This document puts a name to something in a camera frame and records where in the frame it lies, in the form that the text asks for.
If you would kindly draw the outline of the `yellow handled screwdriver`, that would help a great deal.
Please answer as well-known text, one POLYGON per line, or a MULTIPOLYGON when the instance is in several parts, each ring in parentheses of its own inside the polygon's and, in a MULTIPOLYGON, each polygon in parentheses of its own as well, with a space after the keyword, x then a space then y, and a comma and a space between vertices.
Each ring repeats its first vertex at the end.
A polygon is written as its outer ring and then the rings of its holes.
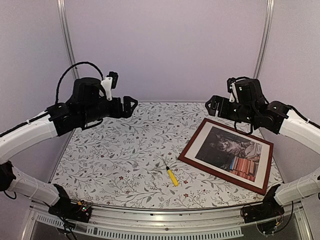
POLYGON ((177 186, 179 185, 179 182, 178 182, 176 176, 175 176, 174 173, 172 172, 172 170, 171 170, 171 168, 169 167, 168 163, 167 163, 164 159, 163 159, 162 161, 163 161, 163 163, 164 163, 164 165, 165 165, 165 169, 166 169, 166 172, 167 172, 168 175, 169 175, 170 180, 172 181, 173 185, 174 185, 175 187, 177 187, 177 186))

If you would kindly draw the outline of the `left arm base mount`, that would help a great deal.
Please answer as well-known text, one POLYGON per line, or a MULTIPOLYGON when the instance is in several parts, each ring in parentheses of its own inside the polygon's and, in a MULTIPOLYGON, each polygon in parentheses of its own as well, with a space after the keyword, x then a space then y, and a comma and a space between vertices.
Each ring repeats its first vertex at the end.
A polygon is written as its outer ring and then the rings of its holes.
POLYGON ((92 205, 84 200, 72 202, 68 198, 60 198, 55 205, 51 205, 48 213, 62 219, 88 223, 92 214, 92 205))

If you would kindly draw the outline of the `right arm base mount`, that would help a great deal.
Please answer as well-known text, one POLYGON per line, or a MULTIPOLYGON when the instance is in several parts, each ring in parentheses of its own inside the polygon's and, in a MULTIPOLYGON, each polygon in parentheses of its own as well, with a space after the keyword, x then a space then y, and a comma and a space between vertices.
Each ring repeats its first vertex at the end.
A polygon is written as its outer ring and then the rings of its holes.
POLYGON ((245 223, 252 223, 277 217, 285 213, 284 208, 274 200, 262 201, 259 204, 246 204, 240 210, 245 223))

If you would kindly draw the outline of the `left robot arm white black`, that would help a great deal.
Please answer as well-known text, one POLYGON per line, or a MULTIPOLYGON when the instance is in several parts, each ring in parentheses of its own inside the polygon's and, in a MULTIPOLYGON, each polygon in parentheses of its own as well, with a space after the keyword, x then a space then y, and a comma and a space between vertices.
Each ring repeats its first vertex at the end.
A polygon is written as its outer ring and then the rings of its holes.
POLYGON ((13 167, 10 159, 16 154, 48 139, 63 136, 74 129, 87 130, 98 126, 104 118, 130 118, 138 101, 130 96, 113 97, 117 78, 107 76, 76 79, 71 97, 48 107, 32 119, 0 135, 0 190, 20 193, 55 209, 63 216, 74 213, 74 205, 66 191, 45 183, 13 167))

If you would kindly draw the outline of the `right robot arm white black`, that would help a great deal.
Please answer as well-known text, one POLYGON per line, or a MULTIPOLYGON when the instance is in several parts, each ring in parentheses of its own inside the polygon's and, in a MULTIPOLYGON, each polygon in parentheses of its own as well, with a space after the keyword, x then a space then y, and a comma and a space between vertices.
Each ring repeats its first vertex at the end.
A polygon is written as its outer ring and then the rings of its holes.
MULTIPOLYGON (((292 105, 280 101, 268 102, 258 79, 231 77, 227 80, 227 91, 229 98, 213 95, 205 103, 209 115, 233 121, 234 124, 247 123, 251 132, 265 128, 276 135, 293 139, 315 153, 320 152, 320 126, 292 105)), ((273 186, 264 197, 258 213, 262 218, 269 218, 278 206, 319 193, 320 170, 315 169, 299 179, 273 186)))

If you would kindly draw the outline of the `red-brown wooden picture frame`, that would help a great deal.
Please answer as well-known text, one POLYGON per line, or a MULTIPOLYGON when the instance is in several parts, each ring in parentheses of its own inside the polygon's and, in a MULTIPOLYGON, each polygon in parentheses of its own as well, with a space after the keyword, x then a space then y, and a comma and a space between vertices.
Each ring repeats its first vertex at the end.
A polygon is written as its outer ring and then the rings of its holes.
POLYGON ((267 193, 274 145, 205 118, 178 159, 259 195, 267 193))

